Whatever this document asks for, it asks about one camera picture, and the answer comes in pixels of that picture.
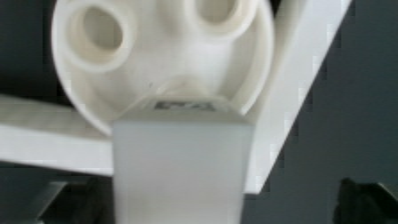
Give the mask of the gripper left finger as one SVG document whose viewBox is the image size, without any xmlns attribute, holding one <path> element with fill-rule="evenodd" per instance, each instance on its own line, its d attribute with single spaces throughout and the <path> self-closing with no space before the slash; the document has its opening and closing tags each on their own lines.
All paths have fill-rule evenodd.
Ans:
<svg viewBox="0 0 398 224">
<path fill-rule="evenodd" d="M 99 181 L 51 181 L 33 198 L 16 224 L 103 224 L 104 197 Z"/>
</svg>

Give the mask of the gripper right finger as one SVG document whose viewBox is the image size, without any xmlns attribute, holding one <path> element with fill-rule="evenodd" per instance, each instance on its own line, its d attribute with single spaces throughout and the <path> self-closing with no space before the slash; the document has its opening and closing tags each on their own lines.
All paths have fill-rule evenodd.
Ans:
<svg viewBox="0 0 398 224">
<path fill-rule="evenodd" d="M 341 180 L 335 224 L 398 224 L 398 185 Z"/>
</svg>

